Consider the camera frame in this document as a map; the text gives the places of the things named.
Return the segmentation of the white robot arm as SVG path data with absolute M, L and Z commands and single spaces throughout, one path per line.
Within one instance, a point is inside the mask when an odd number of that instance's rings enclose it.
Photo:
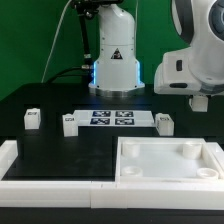
M 189 46 L 167 52 L 154 76 L 157 94 L 224 95 L 224 0 L 171 0 L 179 37 Z M 115 4 L 99 8 L 100 55 L 92 92 L 127 94 L 142 89 L 135 57 L 135 21 Z

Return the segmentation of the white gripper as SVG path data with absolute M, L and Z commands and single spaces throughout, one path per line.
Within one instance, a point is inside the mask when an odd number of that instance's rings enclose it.
M 190 71 L 190 49 L 167 52 L 154 77 L 154 92 L 175 95 L 224 95 L 224 83 L 211 85 L 198 80 Z

